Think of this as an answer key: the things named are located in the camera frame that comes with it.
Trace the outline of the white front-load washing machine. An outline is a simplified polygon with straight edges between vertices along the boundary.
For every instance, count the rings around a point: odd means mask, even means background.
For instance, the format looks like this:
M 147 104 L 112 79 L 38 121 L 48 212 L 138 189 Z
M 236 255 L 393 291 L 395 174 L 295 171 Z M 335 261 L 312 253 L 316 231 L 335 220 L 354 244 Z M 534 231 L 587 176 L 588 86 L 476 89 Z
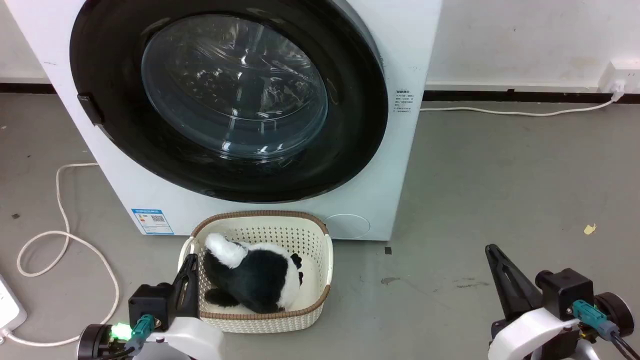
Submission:
M 74 23 L 87 0 L 4 0 L 57 95 L 140 233 L 131 210 L 162 210 L 174 236 L 187 236 L 201 221 L 245 211 L 293 211 L 323 223 L 336 214 L 359 215 L 371 228 L 362 239 L 389 241 L 393 234 L 442 0 L 341 0 L 361 18 L 379 51 L 388 93 L 388 122 L 374 157 L 352 180 L 295 202 L 231 202 L 195 193 L 133 161 L 94 127 L 77 95 L 70 66 Z M 397 89 L 414 95 L 409 113 L 393 112 Z

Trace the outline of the black and white panda plush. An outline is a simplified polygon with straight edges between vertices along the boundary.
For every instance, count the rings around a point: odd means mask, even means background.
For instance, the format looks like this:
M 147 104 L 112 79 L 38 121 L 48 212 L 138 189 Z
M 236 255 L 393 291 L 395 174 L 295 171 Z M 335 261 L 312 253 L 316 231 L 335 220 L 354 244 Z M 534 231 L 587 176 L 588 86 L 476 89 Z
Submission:
M 242 305 L 254 313 L 288 310 L 297 300 L 304 274 L 302 258 L 273 243 L 245 243 L 210 233 L 205 239 L 203 269 L 212 288 L 211 305 Z

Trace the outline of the white wall socket box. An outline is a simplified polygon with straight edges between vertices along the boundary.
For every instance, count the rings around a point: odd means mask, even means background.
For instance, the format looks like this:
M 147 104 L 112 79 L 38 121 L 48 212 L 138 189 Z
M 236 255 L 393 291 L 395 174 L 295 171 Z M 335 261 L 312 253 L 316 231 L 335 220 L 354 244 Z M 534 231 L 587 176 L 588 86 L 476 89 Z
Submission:
M 599 78 L 598 92 L 620 97 L 640 94 L 640 58 L 610 61 Z

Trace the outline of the cream perforated laundry basket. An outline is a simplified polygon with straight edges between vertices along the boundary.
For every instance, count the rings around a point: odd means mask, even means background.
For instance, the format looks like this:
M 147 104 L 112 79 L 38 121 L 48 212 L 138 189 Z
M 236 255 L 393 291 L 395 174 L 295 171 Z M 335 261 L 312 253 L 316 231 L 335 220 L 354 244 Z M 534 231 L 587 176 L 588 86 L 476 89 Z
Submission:
M 247 244 L 274 244 L 301 258 L 302 285 L 293 304 L 275 314 L 257 314 L 238 305 L 221 307 L 204 296 L 212 288 L 203 259 L 210 233 Z M 333 243 L 325 224 L 313 215 L 293 210 L 245 210 L 204 219 L 185 240 L 178 257 L 182 267 L 188 255 L 198 255 L 199 317 L 226 333 L 272 334 L 313 326 L 329 296 L 333 276 Z

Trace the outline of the blue energy label sticker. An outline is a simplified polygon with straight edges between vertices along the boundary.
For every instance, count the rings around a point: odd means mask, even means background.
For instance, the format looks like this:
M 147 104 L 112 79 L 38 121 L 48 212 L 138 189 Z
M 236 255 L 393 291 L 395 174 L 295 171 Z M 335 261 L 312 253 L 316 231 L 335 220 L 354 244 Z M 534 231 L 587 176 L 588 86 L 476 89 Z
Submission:
M 162 210 L 132 208 L 131 212 L 144 234 L 158 236 L 175 235 Z

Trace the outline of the round black glass washer door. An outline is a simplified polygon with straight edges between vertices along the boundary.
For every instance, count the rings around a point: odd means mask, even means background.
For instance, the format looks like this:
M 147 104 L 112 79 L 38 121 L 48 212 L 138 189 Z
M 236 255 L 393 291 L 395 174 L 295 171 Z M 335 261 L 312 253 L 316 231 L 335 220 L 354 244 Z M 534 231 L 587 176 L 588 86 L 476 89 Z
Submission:
M 225 201 L 332 191 L 388 123 L 381 55 L 342 0 L 86 0 L 70 69 L 123 153 Z

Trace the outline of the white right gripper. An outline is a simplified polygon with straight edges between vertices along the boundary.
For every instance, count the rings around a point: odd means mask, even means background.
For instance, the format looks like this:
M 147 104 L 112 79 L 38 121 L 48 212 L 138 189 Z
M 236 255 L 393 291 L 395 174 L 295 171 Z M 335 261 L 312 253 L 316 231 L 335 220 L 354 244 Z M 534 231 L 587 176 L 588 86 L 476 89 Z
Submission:
M 485 254 L 504 319 L 513 321 L 493 339 L 487 360 L 523 360 L 563 332 L 564 328 L 578 325 L 576 318 L 562 321 L 541 308 L 540 290 L 496 244 L 485 246 Z

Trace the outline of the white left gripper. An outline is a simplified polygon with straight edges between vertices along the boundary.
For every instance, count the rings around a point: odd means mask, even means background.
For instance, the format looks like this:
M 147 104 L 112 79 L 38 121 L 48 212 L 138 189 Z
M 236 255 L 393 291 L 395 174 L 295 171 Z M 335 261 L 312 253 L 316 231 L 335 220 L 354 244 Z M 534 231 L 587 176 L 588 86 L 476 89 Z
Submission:
M 189 254 L 173 280 L 173 323 L 148 338 L 148 360 L 223 360 L 224 333 L 199 319 L 199 256 Z

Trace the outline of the white power strip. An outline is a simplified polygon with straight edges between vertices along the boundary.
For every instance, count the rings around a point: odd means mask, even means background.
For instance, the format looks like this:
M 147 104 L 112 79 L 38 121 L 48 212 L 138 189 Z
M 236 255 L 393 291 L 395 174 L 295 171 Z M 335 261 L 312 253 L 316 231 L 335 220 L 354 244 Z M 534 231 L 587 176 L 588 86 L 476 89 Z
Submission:
M 25 323 L 28 314 L 9 286 L 0 275 L 0 332 L 11 333 Z

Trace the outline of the small black text sticker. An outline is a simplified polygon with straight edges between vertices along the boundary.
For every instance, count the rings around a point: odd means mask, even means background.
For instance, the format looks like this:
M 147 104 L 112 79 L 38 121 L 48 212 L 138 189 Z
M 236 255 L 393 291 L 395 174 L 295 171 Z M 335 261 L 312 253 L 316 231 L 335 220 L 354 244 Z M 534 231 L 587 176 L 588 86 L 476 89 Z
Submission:
M 409 89 L 396 89 L 392 112 L 398 114 L 408 114 L 413 109 L 415 96 Z

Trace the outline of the round white filter cover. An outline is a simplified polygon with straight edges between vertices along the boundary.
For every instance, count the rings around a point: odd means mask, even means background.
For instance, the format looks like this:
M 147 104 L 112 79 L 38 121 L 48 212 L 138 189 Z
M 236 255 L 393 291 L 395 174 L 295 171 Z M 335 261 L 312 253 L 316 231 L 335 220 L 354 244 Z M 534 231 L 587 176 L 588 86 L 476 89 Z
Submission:
M 334 214 L 323 223 L 330 237 L 338 240 L 360 240 L 371 230 L 370 221 L 356 214 Z

